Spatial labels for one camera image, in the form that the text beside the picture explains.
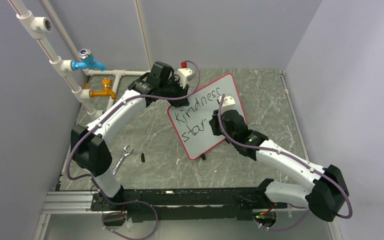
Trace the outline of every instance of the floor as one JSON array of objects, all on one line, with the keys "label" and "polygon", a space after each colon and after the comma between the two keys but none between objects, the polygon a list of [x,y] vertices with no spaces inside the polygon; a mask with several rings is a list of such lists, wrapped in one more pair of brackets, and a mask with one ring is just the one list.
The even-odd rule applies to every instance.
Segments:
[{"label": "floor", "polygon": [[[232,73],[243,103],[250,129],[267,135],[286,150],[304,157],[291,109],[276,69],[203,69],[201,86],[226,73]],[[100,90],[104,76],[93,76],[89,88]],[[137,77],[127,76],[120,81],[117,97],[121,98],[127,86]],[[191,89],[196,81],[191,81]],[[93,105],[106,109],[108,98],[93,98]],[[231,144],[222,142],[206,153],[206,160],[190,160],[167,115],[167,101],[152,103],[137,115],[108,144],[114,167],[124,146],[134,148],[118,171],[116,178],[125,189],[160,188],[228,188],[256,187],[266,178],[284,183],[294,181],[277,169],[240,155]],[[80,111],[79,124],[92,121],[85,110]],[[145,162],[141,162],[141,153]],[[72,176],[84,173],[74,162]],[[89,190],[88,178],[70,181],[63,176],[61,190]]]},{"label": "floor", "polygon": [[[274,229],[285,228],[297,222],[304,211],[277,214]],[[106,239],[119,240],[119,236],[102,230],[101,214],[53,214],[47,226],[45,240],[84,240]],[[132,228],[126,224],[115,229],[130,238],[143,238],[154,227],[154,221],[134,223]],[[165,220],[159,221],[156,232],[149,240],[331,240],[332,235],[325,221],[309,214],[296,228],[289,231],[267,231],[258,229],[253,221],[236,219],[200,219],[200,220]]]}]

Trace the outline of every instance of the blue faucet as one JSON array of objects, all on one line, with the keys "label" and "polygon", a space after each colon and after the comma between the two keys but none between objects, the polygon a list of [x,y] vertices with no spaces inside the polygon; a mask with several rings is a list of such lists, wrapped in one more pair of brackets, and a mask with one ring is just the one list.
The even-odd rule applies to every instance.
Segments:
[{"label": "blue faucet", "polygon": [[82,62],[72,61],[71,68],[73,70],[78,69],[99,69],[101,71],[105,70],[105,66],[98,62],[94,61],[94,55],[91,53],[89,49],[83,48],[78,52],[78,57]]}]

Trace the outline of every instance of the marble tabletop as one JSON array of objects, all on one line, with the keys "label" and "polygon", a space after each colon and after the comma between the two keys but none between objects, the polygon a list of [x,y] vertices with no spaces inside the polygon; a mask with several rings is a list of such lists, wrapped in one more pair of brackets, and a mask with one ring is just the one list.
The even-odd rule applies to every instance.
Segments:
[{"label": "marble tabletop", "polygon": [[[248,127],[267,135],[284,149],[304,157],[304,152],[295,126],[293,115],[276,69],[202,69],[201,86],[232,73],[236,81]],[[93,76],[89,88],[100,90],[105,76]],[[117,99],[121,98],[135,76],[121,79]],[[190,89],[196,81],[190,82]],[[107,107],[107,97],[92,99],[96,109]],[[169,189],[169,188],[229,188],[256,187],[266,178],[283,183],[295,183],[284,173],[267,164],[256,162],[240,155],[235,148],[222,142],[205,154],[206,160],[190,160],[167,115],[167,101],[158,100],[145,111],[135,116],[114,137],[108,148],[114,167],[120,159],[123,147],[134,148],[116,174],[125,189]],[[84,109],[80,111],[79,124],[92,121]],[[72,176],[85,171],[71,163]],[[62,177],[60,190],[89,190],[88,178],[70,181]]]}]

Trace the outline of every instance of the white sign board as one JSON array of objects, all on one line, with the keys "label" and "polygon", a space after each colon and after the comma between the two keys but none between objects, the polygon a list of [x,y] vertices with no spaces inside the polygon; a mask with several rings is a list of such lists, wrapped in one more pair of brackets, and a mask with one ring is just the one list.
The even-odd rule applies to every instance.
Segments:
[{"label": "white sign board", "polygon": [[222,94],[233,97],[235,109],[244,116],[246,122],[238,88],[231,73],[221,76],[188,97],[189,106],[170,106],[167,109],[177,136],[191,160],[199,158],[225,139],[224,136],[214,136],[209,124],[213,111],[219,108],[217,99]]}]

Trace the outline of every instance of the faucet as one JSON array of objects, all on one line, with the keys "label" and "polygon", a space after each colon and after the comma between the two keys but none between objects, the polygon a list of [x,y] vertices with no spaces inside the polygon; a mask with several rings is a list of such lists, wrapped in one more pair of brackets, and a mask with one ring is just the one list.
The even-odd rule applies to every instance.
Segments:
[{"label": "faucet", "polygon": [[116,99],[117,98],[116,93],[111,90],[112,84],[113,84],[113,81],[111,81],[110,79],[108,79],[108,78],[102,79],[102,86],[103,86],[102,91],[92,91],[91,90],[91,91],[89,91],[89,96],[91,98],[111,96],[112,99]]},{"label": "faucet", "polygon": [[71,68],[73,70],[78,69],[99,69],[101,71],[105,70],[105,66],[98,62],[94,61],[94,55],[91,53],[91,50],[83,48],[78,52],[78,57],[82,62],[72,61]]}]

